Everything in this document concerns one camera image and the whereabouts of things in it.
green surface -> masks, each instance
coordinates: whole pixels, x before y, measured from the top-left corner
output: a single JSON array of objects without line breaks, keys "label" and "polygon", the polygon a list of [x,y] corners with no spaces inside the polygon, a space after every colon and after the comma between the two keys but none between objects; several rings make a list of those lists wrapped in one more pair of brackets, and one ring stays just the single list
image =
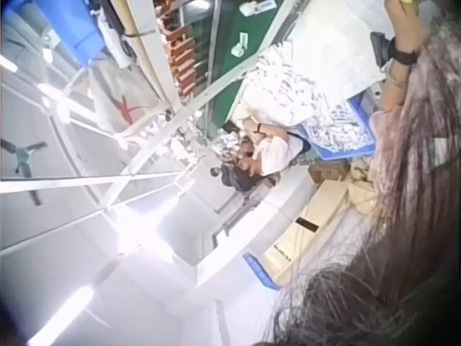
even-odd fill
[{"label": "green surface", "polygon": [[[276,9],[250,17],[244,17],[238,6],[225,6],[221,9],[212,71],[213,81],[257,52],[283,0],[276,2]],[[240,32],[249,34],[249,46],[245,54],[237,58],[231,54],[231,48],[239,41]],[[212,129],[224,125],[241,83],[242,81],[236,81],[230,84],[211,101],[209,118],[213,125],[209,126],[209,137],[215,136]]]}]

pile of white parts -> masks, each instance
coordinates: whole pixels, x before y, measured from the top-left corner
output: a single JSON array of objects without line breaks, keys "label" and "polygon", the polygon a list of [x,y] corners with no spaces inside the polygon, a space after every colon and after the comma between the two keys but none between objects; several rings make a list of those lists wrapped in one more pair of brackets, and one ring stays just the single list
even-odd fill
[{"label": "pile of white parts", "polygon": [[259,121],[287,127],[303,124],[311,143],[334,153],[374,142],[348,102],[328,105],[315,83],[294,71],[290,42],[266,49],[245,85],[243,100],[258,110]]}]

blue bin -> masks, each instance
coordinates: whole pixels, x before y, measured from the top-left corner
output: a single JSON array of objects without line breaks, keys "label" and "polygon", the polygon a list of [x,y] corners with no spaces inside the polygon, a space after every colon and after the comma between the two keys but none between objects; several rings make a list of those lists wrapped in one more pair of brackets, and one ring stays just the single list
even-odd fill
[{"label": "blue bin", "polygon": [[261,263],[259,263],[258,259],[255,256],[246,253],[243,255],[243,259],[246,261],[246,263],[248,263],[251,270],[253,270],[254,274],[265,287],[270,288],[272,290],[280,290],[281,287],[274,281],[272,281],[269,274],[267,274],[266,270],[262,267]]},{"label": "blue bin", "polygon": [[[352,107],[352,109],[355,111],[357,115],[357,119],[359,122],[361,122],[365,126],[365,130],[367,133],[373,137],[375,141],[375,135],[373,135],[373,132],[370,128],[370,122],[369,122],[369,117],[368,114],[363,110],[363,108],[360,106],[360,102],[362,101],[362,96],[363,94],[359,94],[356,97],[353,97],[348,101],[349,105]],[[296,130],[300,133],[300,135],[305,136],[309,140],[309,135],[304,126],[298,125],[296,127]],[[360,149],[357,150],[349,150],[349,151],[340,151],[338,153],[334,153],[332,151],[329,151],[328,149],[322,148],[321,146],[318,146],[314,143],[310,143],[311,146],[317,151],[317,154],[322,158],[324,161],[333,161],[333,160],[339,160],[339,159],[350,159],[353,157],[358,157],[358,156],[370,156],[375,153],[376,150],[376,144],[370,144],[368,146],[364,146]]]},{"label": "blue bin", "polygon": [[104,48],[104,40],[84,0],[35,0],[63,44],[82,66]]}]

ceiling fan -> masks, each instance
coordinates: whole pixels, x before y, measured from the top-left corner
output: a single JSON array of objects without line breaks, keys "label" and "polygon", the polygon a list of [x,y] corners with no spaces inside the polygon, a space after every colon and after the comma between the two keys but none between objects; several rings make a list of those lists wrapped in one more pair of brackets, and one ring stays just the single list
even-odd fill
[{"label": "ceiling fan", "polygon": [[[30,170],[30,166],[27,163],[30,156],[36,153],[37,151],[46,148],[48,145],[46,142],[38,142],[35,144],[31,144],[30,146],[15,146],[13,143],[8,142],[7,140],[0,138],[1,141],[1,148],[8,151],[10,154],[16,155],[17,159],[17,167],[15,170],[16,174],[19,174],[19,171],[22,172],[24,178],[30,179],[32,178],[32,171]],[[32,198],[35,206],[42,205],[42,201],[38,197],[38,192],[35,190],[29,191],[30,197]]]}]

red star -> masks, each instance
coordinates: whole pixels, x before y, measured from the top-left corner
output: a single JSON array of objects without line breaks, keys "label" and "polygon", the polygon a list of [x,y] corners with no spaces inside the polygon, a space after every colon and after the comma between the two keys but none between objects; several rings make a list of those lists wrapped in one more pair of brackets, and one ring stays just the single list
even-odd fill
[{"label": "red star", "polygon": [[122,101],[120,102],[119,100],[117,99],[114,99],[113,97],[110,97],[110,99],[112,100],[112,102],[114,102],[115,104],[115,107],[117,107],[117,109],[120,111],[120,113],[122,114],[122,117],[123,119],[129,123],[130,125],[133,124],[133,118],[131,117],[130,113],[133,111],[133,110],[138,110],[140,108],[144,108],[142,106],[137,106],[137,107],[133,107],[133,108],[128,108],[128,105],[127,105],[127,100],[125,98],[125,95],[122,95]]}]

